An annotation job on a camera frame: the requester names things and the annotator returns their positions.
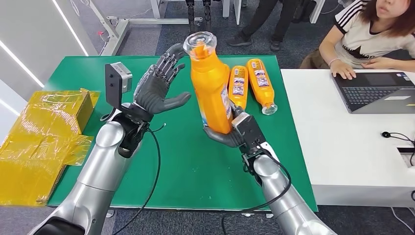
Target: black shoe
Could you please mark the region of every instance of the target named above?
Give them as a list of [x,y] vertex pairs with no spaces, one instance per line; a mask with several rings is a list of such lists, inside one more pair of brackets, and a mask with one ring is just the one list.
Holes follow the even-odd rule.
[[280,44],[281,44],[281,42],[279,42],[279,41],[272,41],[271,45],[270,45],[270,49],[272,51],[279,51],[281,49]]
[[236,36],[227,39],[226,43],[231,47],[250,46],[252,45],[252,39],[249,38],[248,40],[245,40],[240,34],[237,34]]

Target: white t-shirt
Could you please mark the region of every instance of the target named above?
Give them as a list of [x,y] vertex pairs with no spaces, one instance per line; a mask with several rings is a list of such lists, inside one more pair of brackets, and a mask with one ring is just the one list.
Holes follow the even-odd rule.
[[361,63],[382,57],[391,51],[405,49],[415,59],[415,34],[388,37],[370,31],[372,22],[364,23],[360,14],[370,0],[357,0],[335,16],[335,25],[344,37],[335,45],[337,56],[356,69]]

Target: woman's hand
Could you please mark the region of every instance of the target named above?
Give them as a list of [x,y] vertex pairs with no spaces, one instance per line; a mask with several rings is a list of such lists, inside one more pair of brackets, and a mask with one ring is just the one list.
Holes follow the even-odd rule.
[[395,61],[396,60],[391,58],[379,57],[372,59],[367,63],[362,63],[362,67],[365,69],[389,70],[394,68]]
[[354,72],[353,68],[342,62],[341,60],[335,60],[330,65],[331,73],[333,77],[336,77],[336,74],[339,74],[343,79],[353,79],[356,78],[356,73]]

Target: woman's hair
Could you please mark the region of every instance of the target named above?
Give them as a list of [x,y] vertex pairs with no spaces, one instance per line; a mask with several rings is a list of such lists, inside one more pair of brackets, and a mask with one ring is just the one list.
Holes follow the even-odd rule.
[[[367,3],[360,15],[363,22],[369,23],[379,19],[376,13],[376,1],[377,0],[371,0]],[[388,36],[406,36],[415,32],[415,0],[409,0],[409,2],[408,10],[397,17],[392,27],[385,32]]]

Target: laptop keyboard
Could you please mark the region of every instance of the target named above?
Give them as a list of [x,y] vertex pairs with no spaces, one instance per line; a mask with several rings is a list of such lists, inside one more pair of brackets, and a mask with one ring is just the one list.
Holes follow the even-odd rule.
[[350,104],[370,104],[399,89],[408,87],[343,87]]

